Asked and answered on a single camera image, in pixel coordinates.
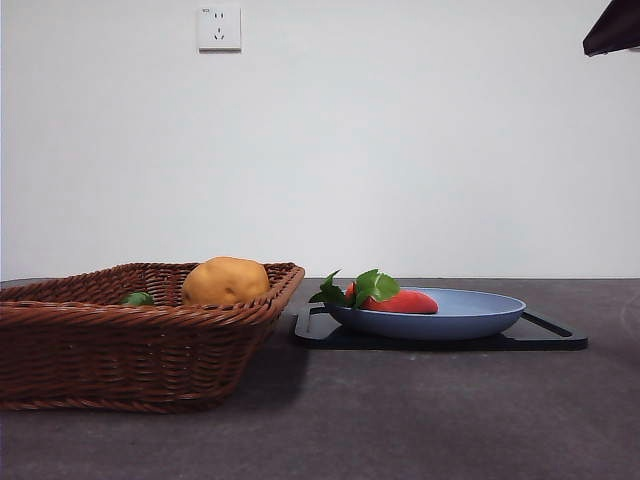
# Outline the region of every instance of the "black object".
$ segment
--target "black object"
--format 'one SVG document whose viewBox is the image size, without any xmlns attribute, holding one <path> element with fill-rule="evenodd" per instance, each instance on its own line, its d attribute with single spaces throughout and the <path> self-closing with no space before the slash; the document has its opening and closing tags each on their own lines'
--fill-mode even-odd
<svg viewBox="0 0 640 480">
<path fill-rule="evenodd" d="M 613 0 L 582 46 L 590 57 L 640 46 L 640 0 Z"/>
<path fill-rule="evenodd" d="M 293 336 L 309 348 L 333 350 L 582 350 L 588 345 L 585 335 L 530 310 L 525 310 L 512 327 L 497 335 L 427 341 L 358 332 L 336 322 L 324 306 L 308 305 L 298 314 Z"/>
</svg>

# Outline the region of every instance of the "green leaf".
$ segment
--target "green leaf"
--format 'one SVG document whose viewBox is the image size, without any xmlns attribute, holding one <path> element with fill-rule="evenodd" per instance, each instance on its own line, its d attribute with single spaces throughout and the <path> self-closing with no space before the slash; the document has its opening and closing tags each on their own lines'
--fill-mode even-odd
<svg viewBox="0 0 640 480">
<path fill-rule="evenodd" d="M 388 300 L 400 291 L 398 282 L 378 269 L 369 270 L 356 279 L 355 308 L 360 308 L 368 297 L 382 302 Z"/>
<path fill-rule="evenodd" d="M 324 282 L 320 285 L 320 291 L 309 299 L 309 303 L 327 302 L 341 306 L 346 304 L 344 293 L 340 287 L 333 284 L 333 277 L 335 277 L 339 271 L 340 270 L 336 270 L 325 278 Z"/>
<path fill-rule="evenodd" d="M 133 292 L 125 296 L 121 301 L 121 305 L 155 305 L 153 297 L 147 292 Z"/>
</svg>

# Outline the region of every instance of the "plate rim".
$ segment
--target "plate rim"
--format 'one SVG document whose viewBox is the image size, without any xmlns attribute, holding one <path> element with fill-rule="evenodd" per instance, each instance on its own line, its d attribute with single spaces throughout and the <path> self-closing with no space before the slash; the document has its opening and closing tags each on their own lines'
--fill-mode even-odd
<svg viewBox="0 0 640 480">
<path fill-rule="evenodd" d="M 380 315 L 380 316 L 392 316 L 392 317 L 397 317 L 398 315 L 402 315 L 402 316 L 407 316 L 407 317 L 416 317 L 416 318 L 421 318 L 421 317 L 429 317 L 429 318 L 465 318 L 465 317 L 493 317 L 496 315 L 508 315 L 511 313 L 516 313 L 517 311 L 524 311 L 527 308 L 527 304 L 520 300 L 519 298 L 515 298 L 515 297 L 510 297 L 508 295 L 502 295 L 500 293 L 493 293 L 493 292 L 482 292 L 480 290 L 466 290 L 466 289 L 459 289 L 459 288 L 441 288 L 441 287 L 411 287 L 411 286 L 401 286 L 400 287 L 401 290 L 418 290 L 418 291 L 422 291 L 422 290 L 443 290 L 443 291 L 451 291 L 451 292 L 465 292 L 465 293 L 475 293 L 475 294 L 480 294 L 480 295 L 488 295 L 488 296 L 494 296 L 494 297 L 501 297 L 501 298 L 506 298 L 509 300 L 514 300 L 516 302 L 518 302 L 521 306 L 518 308 L 513 308 L 511 310 L 504 310 L 504 311 L 500 311 L 500 312 L 489 312 L 489 313 L 480 313 L 480 314 L 463 314 L 463 315 L 438 315 L 438 312 L 436 313 L 403 313 L 403 312 L 382 312 L 379 310 L 365 310 L 365 309 L 360 309 L 360 308 L 353 308 L 353 307 L 344 307 L 341 305 L 336 305 L 334 303 L 328 303 L 328 302 L 324 302 L 324 305 L 326 308 L 336 308 L 336 309 L 340 309 L 340 310 L 344 310 L 344 311 L 352 311 L 352 312 L 366 312 L 367 314 L 375 314 L 375 315 Z"/>
</svg>

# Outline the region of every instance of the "basket rim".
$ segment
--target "basket rim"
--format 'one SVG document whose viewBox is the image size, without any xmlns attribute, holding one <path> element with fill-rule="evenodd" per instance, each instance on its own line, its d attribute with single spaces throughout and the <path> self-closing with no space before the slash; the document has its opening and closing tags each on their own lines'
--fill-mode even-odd
<svg viewBox="0 0 640 480">
<path fill-rule="evenodd" d="M 78 280 L 83 277 L 96 273 L 105 273 L 109 271 L 118 271 L 126 268 L 162 268 L 162 267 L 195 267 L 199 262 L 186 263 L 160 263 L 160 262 L 135 262 L 116 265 L 110 268 L 95 270 L 93 272 L 71 275 L 68 277 L 54 278 L 43 280 L 41 282 L 33 282 L 27 285 L 9 287 L 3 289 L 3 294 L 10 296 L 17 294 L 25 289 L 42 288 L 49 285 L 55 285 L 60 282 L 69 280 Z M 89 302 L 43 302 L 38 300 L 2 300 L 0 301 L 0 309 L 4 311 L 13 311 L 20 314 L 26 313 L 29 309 L 38 309 L 39 311 L 50 311 L 54 313 L 66 313 L 70 315 L 78 315 L 77 323 L 92 325 L 109 323 L 112 325 L 126 324 L 131 325 L 131 318 L 135 317 L 145 325 L 167 325 L 175 324 L 176 326 L 193 326 L 199 324 L 217 324 L 224 325 L 227 323 L 255 323 L 251 320 L 260 312 L 260 310 L 270 310 L 273 307 L 284 308 L 293 291 L 302 281 L 304 277 L 304 269 L 291 262 L 282 263 L 263 263 L 265 268 L 268 267 L 288 267 L 288 271 L 283 277 L 274 283 L 268 292 L 245 303 L 236 303 L 232 305 L 104 305 Z M 91 320 L 86 320 L 82 315 L 91 314 Z"/>
</svg>

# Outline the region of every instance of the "red pepper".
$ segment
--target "red pepper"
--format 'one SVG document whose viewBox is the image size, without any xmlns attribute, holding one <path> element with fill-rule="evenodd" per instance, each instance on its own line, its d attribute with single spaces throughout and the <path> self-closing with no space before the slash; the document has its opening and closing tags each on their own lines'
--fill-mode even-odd
<svg viewBox="0 0 640 480">
<path fill-rule="evenodd" d="M 353 283 L 349 285 L 345 296 L 353 295 Z M 363 310 L 394 313 L 436 313 L 438 303 L 426 293 L 417 290 L 400 290 L 388 300 L 378 302 L 372 297 L 367 298 L 360 306 Z"/>
</svg>

